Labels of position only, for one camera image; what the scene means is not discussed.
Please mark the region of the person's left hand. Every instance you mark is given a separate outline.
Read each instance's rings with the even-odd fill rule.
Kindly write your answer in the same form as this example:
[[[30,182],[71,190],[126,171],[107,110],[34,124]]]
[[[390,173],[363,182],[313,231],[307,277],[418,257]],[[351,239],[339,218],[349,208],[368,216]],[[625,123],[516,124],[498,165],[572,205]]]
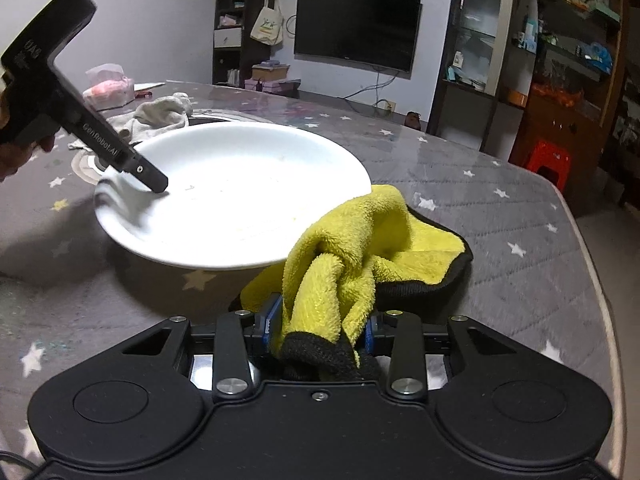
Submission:
[[[13,143],[2,144],[0,148],[0,181],[14,176],[21,167],[32,157],[35,151],[50,153],[53,150],[55,136],[45,136],[43,139],[27,145]]]

